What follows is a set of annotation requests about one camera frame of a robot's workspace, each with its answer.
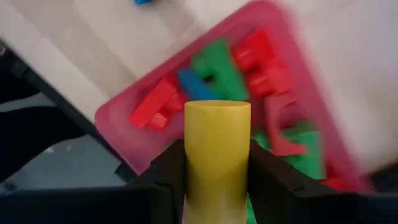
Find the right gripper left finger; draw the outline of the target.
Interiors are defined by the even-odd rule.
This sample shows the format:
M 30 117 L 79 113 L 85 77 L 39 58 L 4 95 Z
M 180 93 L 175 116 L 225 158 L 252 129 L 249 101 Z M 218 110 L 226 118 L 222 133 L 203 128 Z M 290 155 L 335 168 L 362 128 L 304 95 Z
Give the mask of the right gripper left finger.
M 184 140 L 122 187 L 20 190 L 1 196 L 1 223 L 181 223 Z

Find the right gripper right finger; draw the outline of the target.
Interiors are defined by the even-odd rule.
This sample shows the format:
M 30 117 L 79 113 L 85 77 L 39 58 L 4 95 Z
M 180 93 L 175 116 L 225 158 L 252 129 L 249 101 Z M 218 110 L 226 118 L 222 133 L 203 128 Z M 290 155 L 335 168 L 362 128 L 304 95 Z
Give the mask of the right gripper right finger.
M 248 194 L 258 223 L 397 224 L 396 194 L 334 190 L 250 142 Z

